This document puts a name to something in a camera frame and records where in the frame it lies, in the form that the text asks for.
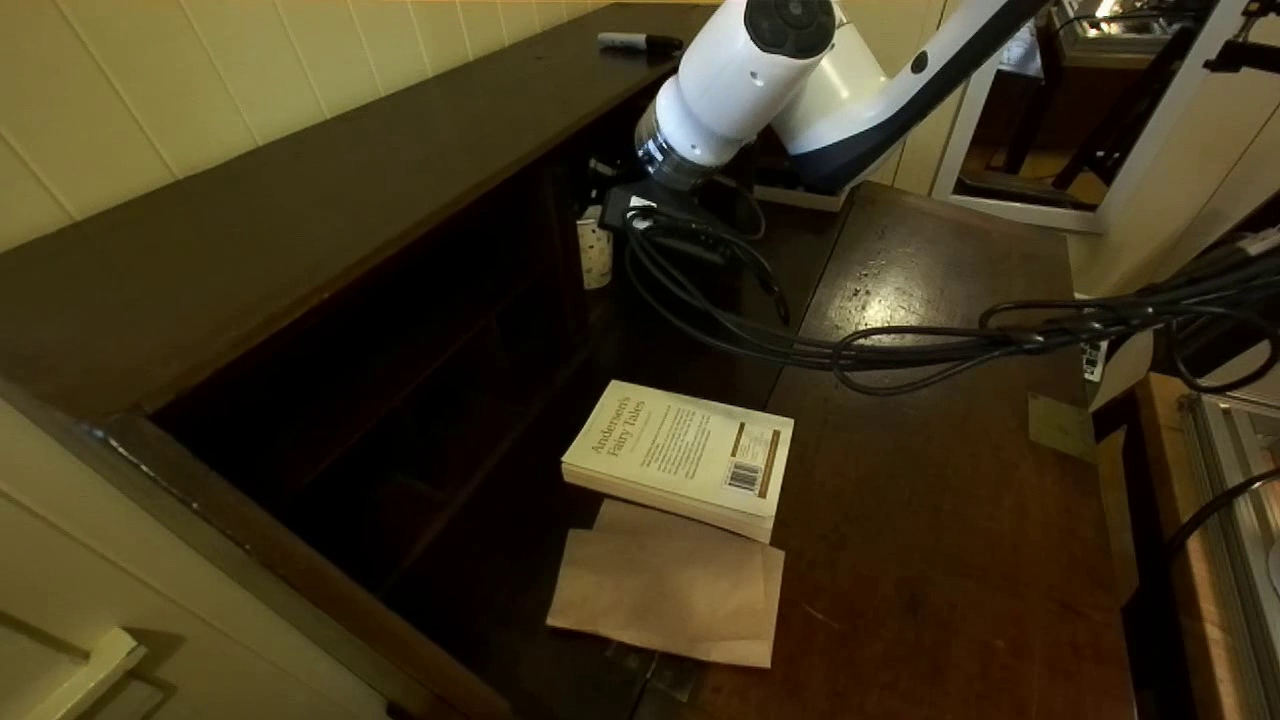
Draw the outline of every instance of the white wall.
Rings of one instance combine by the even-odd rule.
[[[0,249],[604,0],[3,0]]]

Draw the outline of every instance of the dark wooden surface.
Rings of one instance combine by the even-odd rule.
[[[803,331],[969,325],[1028,295],[1067,295],[1055,236],[859,187]],[[1002,358],[871,398],[786,368],[776,662],[708,668],[693,704],[653,690],[646,714],[1130,714],[1095,477],[1028,439],[1028,394],[1078,398],[1077,375],[1077,357]]]
[[[594,33],[702,10],[592,10],[3,250],[0,370],[70,415],[160,409],[672,68]]]

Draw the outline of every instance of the wooden counter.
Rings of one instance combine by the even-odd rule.
[[[1067,295],[1060,236],[859,187],[803,331],[970,325],[1028,295]],[[1078,398],[1077,357],[897,398],[786,368],[768,403],[796,415],[776,662],[710,668],[693,714],[1127,720],[1100,482],[1028,439],[1037,393]]]

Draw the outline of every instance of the book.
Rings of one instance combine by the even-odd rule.
[[[796,421],[611,378],[560,455],[599,497],[770,538]]]

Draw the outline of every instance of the cable bundle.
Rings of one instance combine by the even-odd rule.
[[[1186,273],[1104,300],[1020,300],[978,311],[970,327],[946,325],[884,325],[838,341],[806,341],[786,331],[786,306],[770,282],[768,260],[751,249],[765,233],[714,218],[678,192],[658,182],[611,187],[604,227],[625,239],[625,277],[669,325],[734,357],[836,370],[852,393],[898,394],[943,384],[992,358],[1043,357],[1064,349],[1120,344],[1157,327],[1170,368],[1198,393],[1229,393],[1259,378],[1280,358],[1280,331],[1259,306],[1280,300],[1280,227],[1242,242],[1198,257]],[[683,273],[687,260],[743,267],[776,295],[780,325],[760,325],[721,306]],[[1246,325],[1266,344],[1266,358],[1241,378],[1198,384],[1185,363],[1185,341],[1204,325]],[[875,370],[916,370],[913,378],[866,378]]]

